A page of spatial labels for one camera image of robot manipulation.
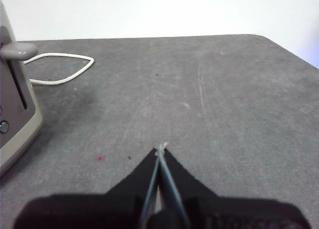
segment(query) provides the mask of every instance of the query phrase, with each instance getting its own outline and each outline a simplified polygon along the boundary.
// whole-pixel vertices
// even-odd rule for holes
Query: red stain
[[[95,160],[96,160],[96,161],[100,161],[100,162],[104,162],[104,161],[105,161],[105,156],[103,156],[103,155],[97,156],[97,157],[95,158]]]

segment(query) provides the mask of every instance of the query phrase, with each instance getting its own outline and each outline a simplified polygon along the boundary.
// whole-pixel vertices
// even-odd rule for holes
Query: gray tabletop
[[[319,228],[316,68],[256,35],[34,43],[96,62],[34,86],[44,124],[1,178],[1,228],[35,197],[106,192],[163,142],[217,194],[291,202]],[[54,80],[85,63],[50,57],[27,70]]]

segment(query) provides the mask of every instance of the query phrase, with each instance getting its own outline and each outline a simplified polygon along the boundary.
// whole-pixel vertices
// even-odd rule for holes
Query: black object
[[[291,204],[219,197],[185,170],[167,149],[158,157],[155,152],[153,149],[105,195],[53,195],[31,201],[14,228],[311,228]],[[153,215],[157,185],[163,210]]]

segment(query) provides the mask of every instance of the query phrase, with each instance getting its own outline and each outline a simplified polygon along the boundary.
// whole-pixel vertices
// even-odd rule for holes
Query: toaster
[[[42,124],[42,114],[23,61],[37,54],[16,42],[1,4],[0,17],[0,176],[26,151]]]

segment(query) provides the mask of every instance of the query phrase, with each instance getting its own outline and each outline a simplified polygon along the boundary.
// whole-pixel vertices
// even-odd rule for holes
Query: power cord
[[[43,58],[43,57],[48,57],[48,56],[59,56],[59,57],[71,57],[71,58],[81,58],[85,60],[89,60],[89,62],[81,68],[79,71],[76,73],[72,74],[69,77],[66,77],[64,79],[56,80],[56,81],[45,81],[45,80],[37,80],[37,79],[30,79],[31,83],[36,83],[36,84],[41,84],[41,85],[59,85],[62,83],[67,83],[71,81],[72,79],[76,78],[79,76],[81,73],[83,73],[85,70],[87,70],[91,65],[94,63],[94,58],[84,56],[84,55],[78,55],[78,54],[70,54],[70,53],[42,53],[39,54],[29,60],[24,61],[24,64],[31,63],[37,59]]]

